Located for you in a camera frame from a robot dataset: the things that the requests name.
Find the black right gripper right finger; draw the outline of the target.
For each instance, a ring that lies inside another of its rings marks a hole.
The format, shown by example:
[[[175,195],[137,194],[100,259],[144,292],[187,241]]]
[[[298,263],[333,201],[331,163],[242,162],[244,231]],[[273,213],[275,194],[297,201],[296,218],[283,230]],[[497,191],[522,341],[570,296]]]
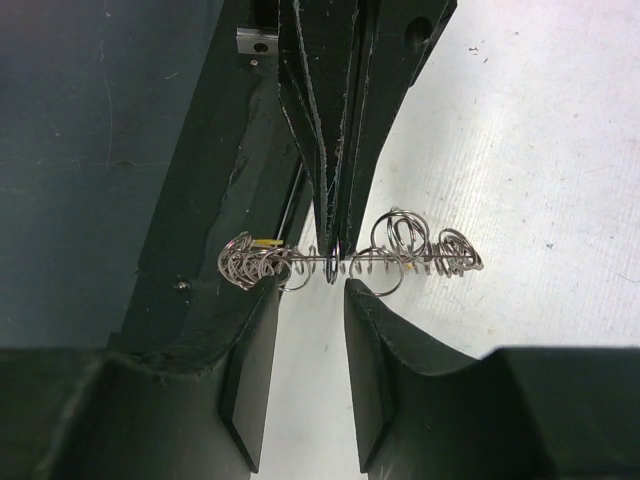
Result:
[[[344,326],[360,469],[371,479],[635,479],[639,352],[506,347],[474,359],[359,280]]]

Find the metal disc with key rings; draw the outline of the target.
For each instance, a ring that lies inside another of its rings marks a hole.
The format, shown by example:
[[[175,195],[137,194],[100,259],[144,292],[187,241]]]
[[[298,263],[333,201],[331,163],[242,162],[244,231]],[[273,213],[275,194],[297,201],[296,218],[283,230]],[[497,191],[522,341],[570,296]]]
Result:
[[[341,275],[355,278],[371,274],[377,266],[385,271],[396,267],[397,283],[377,294],[386,297],[402,286],[410,272],[451,278],[484,268],[479,252],[463,233],[444,228],[432,239],[423,216],[396,206],[377,218],[369,233],[369,245],[351,254],[336,247],[322,256],[314,246],[304,252],[284,241],[277,248],[254,247],[254,240],[244,231],[231,239],[217,258],[222,277],[244,291],[265,278],[276,279],[281,292],[295,292],[306,287],[318,270],[333,284]]]

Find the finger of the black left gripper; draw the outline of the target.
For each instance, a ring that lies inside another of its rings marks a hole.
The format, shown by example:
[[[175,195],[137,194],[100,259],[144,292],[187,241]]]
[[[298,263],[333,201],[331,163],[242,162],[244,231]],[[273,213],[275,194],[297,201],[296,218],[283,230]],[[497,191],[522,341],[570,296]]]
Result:
[[[278,85],[311,182],[317,245],[339,243],[354,80],[356,1],[281,1]]]
[[[361,1],[349,144],[337,199],[337,244],[355,251],[382,147],[409,88],[453,15],[455,1]]]

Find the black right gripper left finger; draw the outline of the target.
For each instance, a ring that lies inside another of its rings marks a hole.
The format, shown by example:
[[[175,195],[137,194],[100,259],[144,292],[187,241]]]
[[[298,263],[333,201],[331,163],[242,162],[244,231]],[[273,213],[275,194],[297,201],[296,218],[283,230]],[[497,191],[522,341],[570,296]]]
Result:
[[[257,472],[280,293],[225,286],[209,321],[136,357],[1,353],[5,479],[247,479]]]

